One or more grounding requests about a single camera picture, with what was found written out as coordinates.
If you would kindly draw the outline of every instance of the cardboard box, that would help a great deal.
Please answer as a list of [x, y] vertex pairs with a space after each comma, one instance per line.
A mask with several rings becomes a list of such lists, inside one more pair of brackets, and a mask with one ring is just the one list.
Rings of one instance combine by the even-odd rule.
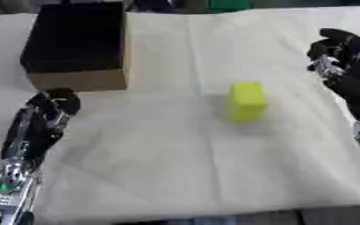
[[122, 3], [45, 5], [20, 62], [39, 90], [127, 87]]

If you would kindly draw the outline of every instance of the yellow sponge cube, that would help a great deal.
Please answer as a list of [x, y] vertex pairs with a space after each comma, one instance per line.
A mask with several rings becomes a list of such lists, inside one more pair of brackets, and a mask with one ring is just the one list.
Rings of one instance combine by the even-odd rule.
[[259, 82], [235, 82], [229, 92], [229, 119], [256, 120], [266, 106], [266, 97]]

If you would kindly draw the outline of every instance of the robotic hand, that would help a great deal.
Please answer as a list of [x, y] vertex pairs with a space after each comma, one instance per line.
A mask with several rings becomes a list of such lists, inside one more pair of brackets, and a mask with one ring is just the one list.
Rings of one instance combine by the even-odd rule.
[[40, 165], [79, 109], [80, 100], [72, 90], [53, 89], [40, 92], [18, 111], [1, 151], [0, 224], [33, 224]]
[[308, 70], [317, 72], [325, 86], [347, 102], [360, 145], [360, 37], [335, 29], [321, 29], [320, 35], [326, 39], [311, 45], [307, 56], [313, 63]]

